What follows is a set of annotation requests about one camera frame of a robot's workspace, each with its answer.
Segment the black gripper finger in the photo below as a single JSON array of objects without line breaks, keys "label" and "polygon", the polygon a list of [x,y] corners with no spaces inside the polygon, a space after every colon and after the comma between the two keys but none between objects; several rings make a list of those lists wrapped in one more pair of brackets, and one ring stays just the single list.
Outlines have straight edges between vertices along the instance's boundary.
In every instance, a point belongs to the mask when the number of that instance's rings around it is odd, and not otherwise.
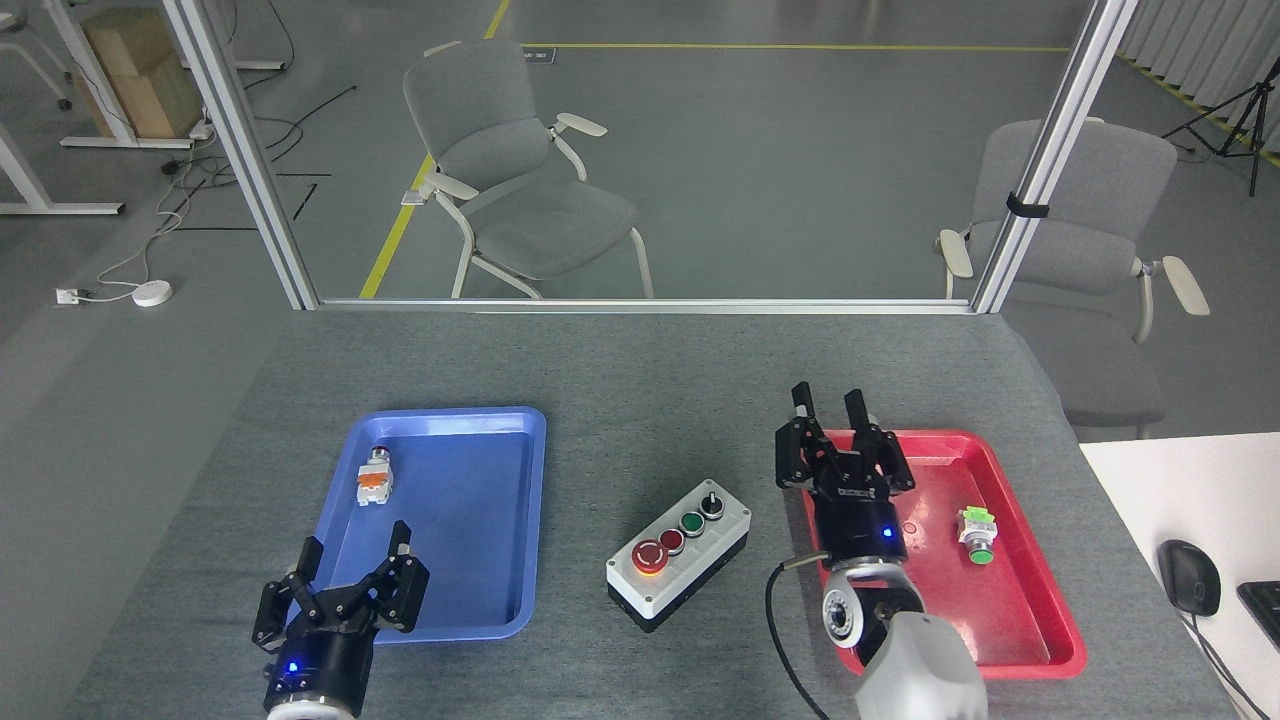
[{"label": "black gripper finger", "polygon": [[791,398],[795,416],[774,433],[774,483],[835,491],[842,480],[838,451],[817,420],[810,386],[797,383]]},{"label": "black gripper finger", "polygon": [[412,553],[411,537],[410,525],[396,520],[385,559],[349,592],[351,616],[367,610],[383,626],[403,633],[416,628],[430,571]]},{"label": "black gripper finger", "polygon": [[851,473],[860,486],[874,491],[910,491],[915,478],[897,436],[883,430],[867,411],[861,389],[851,389],[844,402],[852,432],[851,451],[858,455],[858,470]]},{"label": "black gripper finger", "polygon": [[[289,638],[337,633],[337,611],[323,598],[326,589],[314,587],[323,553],[323,543],[315,536],[307,537],[297,564],[280,580],[264,585],[252,629],[252,642],[260,650],[279,651]],[[288,630],[285,621],[293,603],[300,606],[300,625]]]}]

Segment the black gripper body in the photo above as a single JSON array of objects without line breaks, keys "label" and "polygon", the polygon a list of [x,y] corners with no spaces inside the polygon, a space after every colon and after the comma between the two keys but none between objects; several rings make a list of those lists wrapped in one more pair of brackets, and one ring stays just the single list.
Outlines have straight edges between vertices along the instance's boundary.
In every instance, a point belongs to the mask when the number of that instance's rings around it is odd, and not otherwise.
[{"label": "black gripper body", "polygon": [[896,506],[890,497],[900,492],[892,480],[873,478],[868,484],[841,486],[815,480],[812,501],[818,548],[828,553],[823,566],[841,562],[908,559]]},{"label": "black gripper body", "polygon": [[276,656],[268,673],[262,702],[269,714],[361,714],[378,633],[376,614],[366,607],[352,618],[316,625],[300,612],[284,626],[262,626],[262,648]]}]

